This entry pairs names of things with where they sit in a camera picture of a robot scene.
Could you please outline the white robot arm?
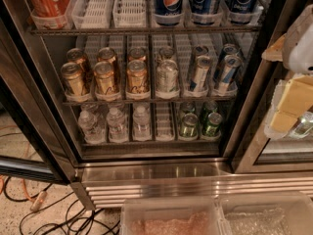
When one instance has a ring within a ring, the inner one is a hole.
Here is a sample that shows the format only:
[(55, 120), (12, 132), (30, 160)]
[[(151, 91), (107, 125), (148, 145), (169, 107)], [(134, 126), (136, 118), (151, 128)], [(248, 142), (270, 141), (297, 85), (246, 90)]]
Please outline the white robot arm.
[(308, 5), (287, 31), (283, 44), (283, 66), (294, 73), (276, 86), (268, 124), (273, 131), (287, 133), (313, 105), (313, 5)]

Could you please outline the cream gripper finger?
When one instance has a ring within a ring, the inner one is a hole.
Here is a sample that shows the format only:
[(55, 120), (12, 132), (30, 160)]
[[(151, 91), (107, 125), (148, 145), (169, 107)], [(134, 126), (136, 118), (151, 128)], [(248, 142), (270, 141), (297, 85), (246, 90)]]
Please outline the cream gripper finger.
[(269, 126), (281, 133), (288, 132), (307, 110), (313, 106), (313, 76), (295, 75), (276, 86)]

